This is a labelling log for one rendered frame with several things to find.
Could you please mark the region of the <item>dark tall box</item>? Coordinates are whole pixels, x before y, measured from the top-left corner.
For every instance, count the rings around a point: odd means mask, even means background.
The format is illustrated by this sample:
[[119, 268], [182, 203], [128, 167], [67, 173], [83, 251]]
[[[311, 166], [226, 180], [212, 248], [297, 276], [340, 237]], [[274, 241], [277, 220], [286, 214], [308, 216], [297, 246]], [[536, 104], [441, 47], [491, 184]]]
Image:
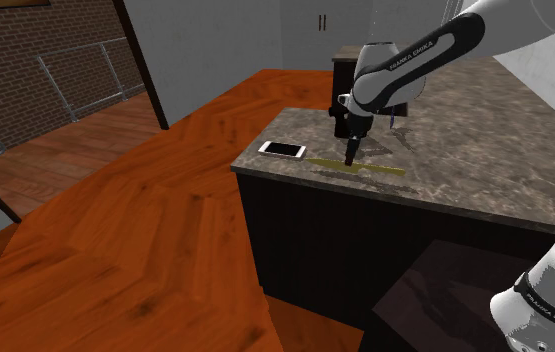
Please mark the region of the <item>dark tall box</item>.
[[350, 134], [346, 123], [347, 109], [338, 102], [338, 97], [348, 93], [353, 85], [353, 76], [361, 49], [362, 46], [343, 46], [332, 58], [333, 83], [328, 114], [335, 119], [336, 138], [348, 138]]

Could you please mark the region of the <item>olive yellow knife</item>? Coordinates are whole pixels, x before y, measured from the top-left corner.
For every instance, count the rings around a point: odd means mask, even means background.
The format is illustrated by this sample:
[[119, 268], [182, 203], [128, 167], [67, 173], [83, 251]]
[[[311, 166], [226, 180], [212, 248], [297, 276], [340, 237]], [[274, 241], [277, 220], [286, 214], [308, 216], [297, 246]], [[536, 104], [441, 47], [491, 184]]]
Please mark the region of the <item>olive yellow knife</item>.
[[398, 176], [404, 176], [406, 171], [401, 168], [394, 168], [388, 166], [380, 166], [380, 165], [373, 165], [373, 164], [365, 164], [365, 163], [352, 163], [351, 165], [346, 165], [344, 162], [340, 160], [333, 160], [333, 159], [324, 159], [324, 158], [306, 158], [306, 161], [326, 167], [335, 169], [338, 171], [343, 171], [347, 173], [358, 173], [361, 169], [369, 170], [372, 172], [381, 172], [381, 173], [389, 173]]

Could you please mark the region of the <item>white smartphone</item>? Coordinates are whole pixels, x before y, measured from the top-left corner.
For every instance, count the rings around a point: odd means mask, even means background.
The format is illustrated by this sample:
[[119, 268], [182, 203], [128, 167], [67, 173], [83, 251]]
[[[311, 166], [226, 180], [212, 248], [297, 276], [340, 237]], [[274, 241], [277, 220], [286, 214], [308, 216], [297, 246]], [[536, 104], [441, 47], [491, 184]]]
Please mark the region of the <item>white smartphone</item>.
[[274, 141], [265, 141], [258, 149], [258, 152], [263, 155], [295, 160], [304, 159], [306, 151], [307, 147], [303, 145]]

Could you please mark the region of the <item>dark counter with marble top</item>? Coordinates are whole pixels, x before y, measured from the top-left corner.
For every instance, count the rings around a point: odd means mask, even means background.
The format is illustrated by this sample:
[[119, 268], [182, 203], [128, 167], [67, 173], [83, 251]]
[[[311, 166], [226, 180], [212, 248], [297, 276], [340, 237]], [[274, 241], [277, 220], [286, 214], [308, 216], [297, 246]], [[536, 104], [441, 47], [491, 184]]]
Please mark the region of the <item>dark counter with marble top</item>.
[[[492, 58], [427, 77], [408, 114], [378, 116], [347, 173], [324, 111], [286, 108], [232, 163], [260, 286], [274, 298], [361, 327], [435, 240], [535, 263], [555, 241], [555, 111]], [[307, 147], [304, 159], [258, 152]]]

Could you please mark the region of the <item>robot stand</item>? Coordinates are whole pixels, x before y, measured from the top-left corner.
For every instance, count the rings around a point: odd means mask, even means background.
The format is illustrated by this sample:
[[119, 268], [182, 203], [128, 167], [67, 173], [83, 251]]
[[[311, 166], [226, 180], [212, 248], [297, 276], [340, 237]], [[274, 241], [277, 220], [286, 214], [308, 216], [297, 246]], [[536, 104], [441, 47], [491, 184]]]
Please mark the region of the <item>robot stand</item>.
[[433, 241], [373, 308], [358, 352], [511, 352], [489, 303], [531, 265]]

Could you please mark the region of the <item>grey metal railing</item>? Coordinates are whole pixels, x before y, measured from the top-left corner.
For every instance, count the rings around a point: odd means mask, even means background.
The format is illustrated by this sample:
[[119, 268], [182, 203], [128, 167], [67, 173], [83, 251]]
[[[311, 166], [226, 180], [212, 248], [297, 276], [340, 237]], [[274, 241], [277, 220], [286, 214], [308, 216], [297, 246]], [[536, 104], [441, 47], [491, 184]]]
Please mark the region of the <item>grey metal railing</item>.
[[72, 122], [144, 90], [125, 37], [36, 56]]

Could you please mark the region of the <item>framed wall picture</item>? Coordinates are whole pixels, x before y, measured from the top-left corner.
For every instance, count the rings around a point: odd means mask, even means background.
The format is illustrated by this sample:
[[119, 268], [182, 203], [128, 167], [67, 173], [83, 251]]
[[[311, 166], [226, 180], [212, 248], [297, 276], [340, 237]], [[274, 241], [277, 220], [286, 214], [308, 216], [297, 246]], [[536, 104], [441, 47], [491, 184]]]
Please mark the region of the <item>framed wall picture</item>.
[[50, 4], [50, 0], [0, 0], [0, 9], [49, 6]]

